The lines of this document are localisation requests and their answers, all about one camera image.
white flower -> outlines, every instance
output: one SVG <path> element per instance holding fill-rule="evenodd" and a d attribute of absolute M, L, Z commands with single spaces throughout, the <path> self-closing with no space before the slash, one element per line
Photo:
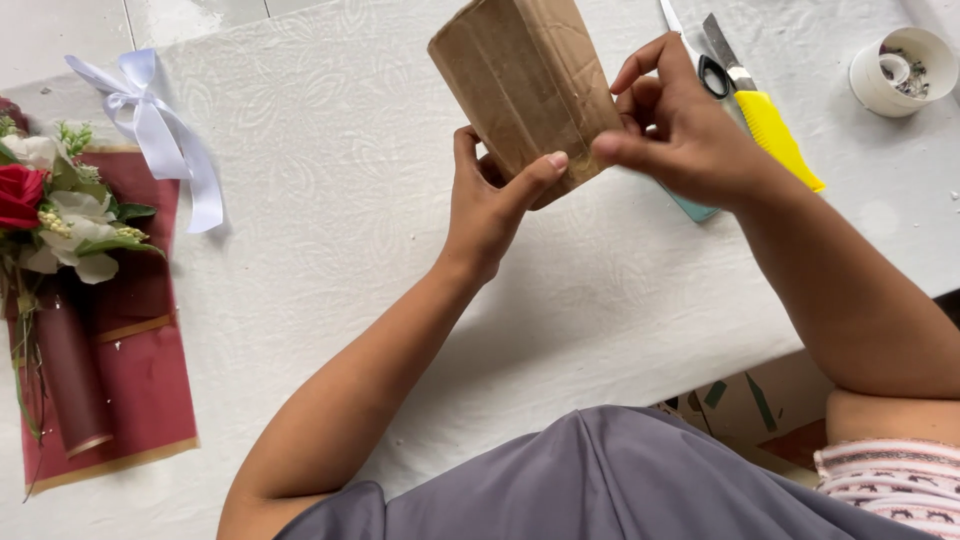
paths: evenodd
<path fill-rule="evenodd" d="M 71 191 L 54 191 L 47 199 L 57 207 L 57 215 L 67 232 L 41 231 L 43 247 L 28 253 L 21 264 L 28 270 L 54 274 L 60 264 L 73 266 L 84 283 L 99 283 L 111 279 L 119 269 L 117 261 L 107 254 L 77 257 L 74 251 L 84 240 L 99 242 L 117 235 L 109 223 L 116 220 L 108 212 L 109 195 L 103 203 L 92 195 Z"/>
<path fill-rule="evenodd" d="M 0 138 L 0 143 L 10 148 L 17 160 L 31 169 L 53 170 L 54 160 L 60 154 L 57 142 L 45 136 L 20 138 L 19 135 L 7 135 Z"/>

forearm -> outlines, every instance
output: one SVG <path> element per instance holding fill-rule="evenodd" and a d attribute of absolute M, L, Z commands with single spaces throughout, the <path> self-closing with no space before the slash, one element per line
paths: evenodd
<path fill-rule="evenodd" d="M 960 332 L 836 210 L 777 169 L 767 174 L 778 187 L 736 216 L 821 369 L 863 394 L 960 397 Z"/>
<path fill-rule="evenodd" d="M 477 290 L 473 276 L 435 265 L 287 401 L 253 446 L 231 492 L 277 500 L 343 487 Z"/>

brown paper bag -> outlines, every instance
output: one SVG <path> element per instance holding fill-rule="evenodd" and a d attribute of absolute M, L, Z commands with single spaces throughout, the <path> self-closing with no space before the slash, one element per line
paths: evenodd
<path fill-rule="evenodd" d="M 623 126 L 573 0 L 473 0 L 427 52 L 508 181 L 544 154 L 570 156 L 534 210 L 605 168 L 590 144 Z"/>

black scissor handle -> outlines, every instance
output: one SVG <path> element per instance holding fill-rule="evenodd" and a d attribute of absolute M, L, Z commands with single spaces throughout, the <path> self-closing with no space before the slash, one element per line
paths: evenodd
<path fill-rule="evenodd" d="M 721 88 L 711 87 L 707 81 L 707 74 L 712 73 L 718 81 Z M 700 63 L 697 65 L 697 77 L 700 78 L 700 84 L 707 89 L 714 98 L 723 99 L 730 95 L 730 77 L 727 76 L 727 70 L 723 68 L 716 60 L 707 55 L 700 55 Z"/>

scissors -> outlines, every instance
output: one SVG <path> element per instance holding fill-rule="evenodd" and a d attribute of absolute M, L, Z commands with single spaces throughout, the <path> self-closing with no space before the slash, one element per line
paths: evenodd
<path fill-rule="evenodd" d="M 663 7 L 663 16 L 666 17 L 667 27 L 671 32 L 680 34 L 680 39 L 686 47 L 686 53 L 690 55 L 690 60 L 693 61 L 693 65 L 697 69 L 700 84 L 715 99 L 723 99 L 730 95 L 730 79 L 727 77 L 727 70 L 711 57 L 693 50 L 689 41 L 686 40 L 686 33 L 684 27 L 680 25 L 680 19 L 677 18 L 673 7 L 670 6 L 670 0 L 660 0 L 660 5 Z"/>

